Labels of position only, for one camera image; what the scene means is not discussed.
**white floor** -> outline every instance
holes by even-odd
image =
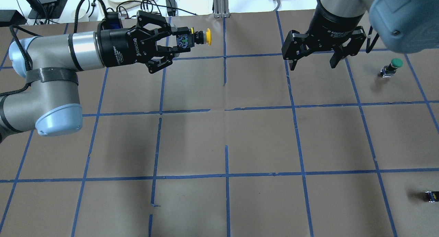
[[[18,0],[24,17],[27,17],[31,8],[26,0]],[[72,13],[75,12],[78,2],[80,0],[68,0],[67,5],[61,14],[61,18],[55,19],[58,23],[72,23]],[[177,7],[181,9],[194,12],[199,15],[206,15],[212,13],[213,0],[176,0]],[[87,9],[87,1],[83,4],[83,7]],[[165,0],[158,0],[157,4],[166,5]],[[304,10],[314,9],[316,6],[316,0],[281,0],[281,10]],[[276,2],[273,0],[229,0],[230,12],[268,12],[276,8]],[[0,0],[0,9],[16,9],[20,11],[16,0]],[[163,14],[166,14],[166,8],[160,8]],[[128,9],[130,15],[135,15],[139,10],[139,6]],[[178,11],[177,15],[191,15],[182,11]],[[102,19],[100,12],[95,12],[89,21],[97,21]]]

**yellow ring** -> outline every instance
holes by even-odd
[[[212,33],[210,32],[210,28],[207,28],[206,31],[206,43],[209,44],[209,46],[212,44]]]

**robotic arm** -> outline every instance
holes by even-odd
[[[317,0],[309,29],[292,30],[282,55],[294,70],[297,61],[316,51],[334,51],[335,68],[346,56],[355,56],[367,35],[357,26],[366,10],[370,24],[391,51],[415,53],[439,45],[439,0]]]
[[[143,11],[137,13],[136,26],[122,28],[117,15],[110,12],[96,32],[36,36],[20,40],[22,48],[16,43],[10,46],[13,67],[32,90],[0,95],[0,142],[11,134],[33,129],[42,136],[80,130],[83,117],[77,71],[140,62],[149,73],[155,73],[171,65],[179,53],[191,51],[195,44],[211,42],[209,29],[204,33],[177,28],[164,17]],[[147,24],[159,28],[149,30],[144,28]],[[157,41],[171,35],[176,36],[177,46],[157,45]]]

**black band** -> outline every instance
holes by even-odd
[[[78,68],[78,70],[83,71],[81,68],[78,59],[76,58],[75,49],[73,48],[73,34],[69,34],[69,50],[70,50],[70,56],[72,56],[73,63]]]
[[[1,101],[0,101],[0,117],[1,117],[1,120],[2,120],[3,123],[6,125],[6,127],[8,127],[11,131],[13,131],[13,132],[17,132],[17,133],[21,133],[22,131],[19,131],[19,130],[15,129],[15,128],[13,128],[13,127],[11,126],[11,124],[10,124],[10,123],[8,122],[8,120],[6,119],[6,116],[4,115],[3,105],[4,105],[4,101],[6,100],[7,97],[8,97],[8,96],[3,97],[3,98],[1,99]]]
[[[49,81],[66,80],[72,81],[75,84],[79,85],[78,75],[75,71],[60,67],[38,68],[26,72],[26,84],[30,84],[38,80],[40,80],[42,83]]]

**green ball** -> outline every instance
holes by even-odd
[[[403,66],[403,61],[401,59],[398,59],[398,58],[392,59],[391,63],[393,65],[393,67],[395,67],[395,68],[400,68]]]

